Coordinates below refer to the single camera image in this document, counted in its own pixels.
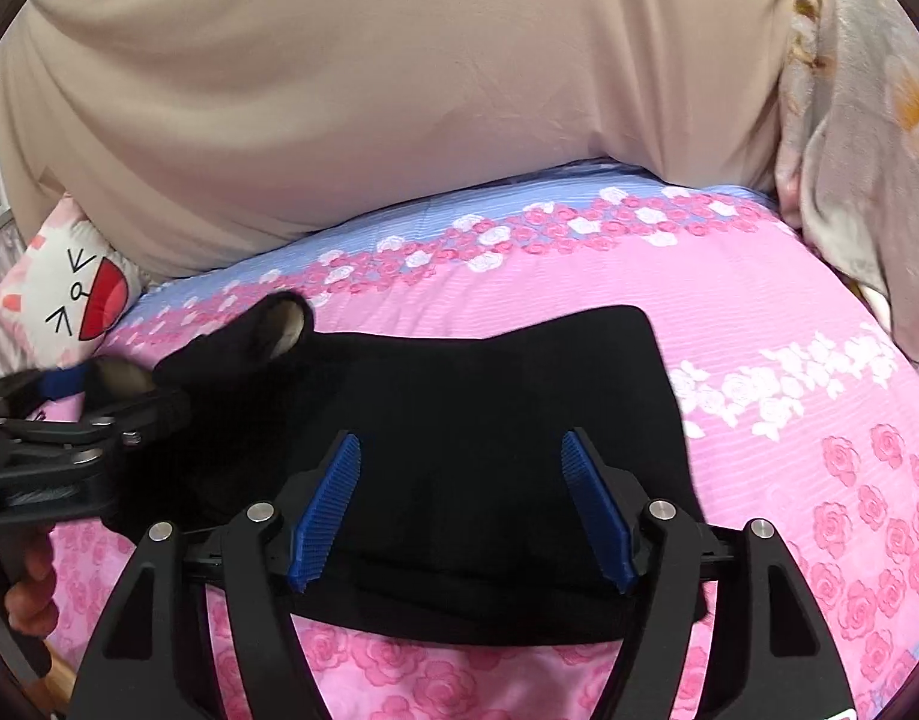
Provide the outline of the person's left hand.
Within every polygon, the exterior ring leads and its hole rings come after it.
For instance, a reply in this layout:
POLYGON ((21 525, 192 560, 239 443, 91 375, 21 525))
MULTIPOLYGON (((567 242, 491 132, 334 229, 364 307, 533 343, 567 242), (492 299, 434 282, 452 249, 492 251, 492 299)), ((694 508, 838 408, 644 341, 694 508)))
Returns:
POLYGON ((59 608, 54 601, 57 572, 50 538, 52 530, 52 525, 39 525, 22 534, 22 575, 5 595, 8 624, 14 631, 34 639, 46 639, 59 619, 59 608))

